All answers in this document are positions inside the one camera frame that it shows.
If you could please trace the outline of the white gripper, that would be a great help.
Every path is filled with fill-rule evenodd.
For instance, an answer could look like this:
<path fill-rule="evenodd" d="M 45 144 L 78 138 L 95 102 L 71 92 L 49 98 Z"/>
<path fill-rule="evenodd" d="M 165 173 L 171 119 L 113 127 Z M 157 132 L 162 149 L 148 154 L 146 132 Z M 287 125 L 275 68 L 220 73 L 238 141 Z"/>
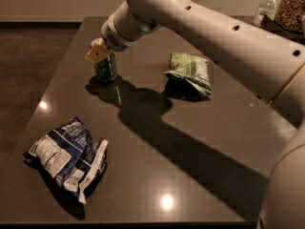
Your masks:
<path fill-rule="evenodd" d="M 124 2 L 101 28 L 101 37 L 91 42 L 85 58 L 93 65 L 105 60 L 111 53 L 123 52 L 142 36 L 157 31 L 158 25 L 136 16 Z"/>

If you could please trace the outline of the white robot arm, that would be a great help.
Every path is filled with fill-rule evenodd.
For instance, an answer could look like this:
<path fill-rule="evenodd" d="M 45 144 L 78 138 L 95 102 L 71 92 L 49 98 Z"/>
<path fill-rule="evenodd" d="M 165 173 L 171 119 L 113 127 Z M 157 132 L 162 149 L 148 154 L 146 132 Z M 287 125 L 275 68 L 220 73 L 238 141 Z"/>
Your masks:
<path fill-rule="evenodd" d="M 272 169 L 257 229 L 305 229 L 305 47 L 191 0 L 125 0 L 87 59 L 95 64 L 168 28 L 295 125 Z"/>

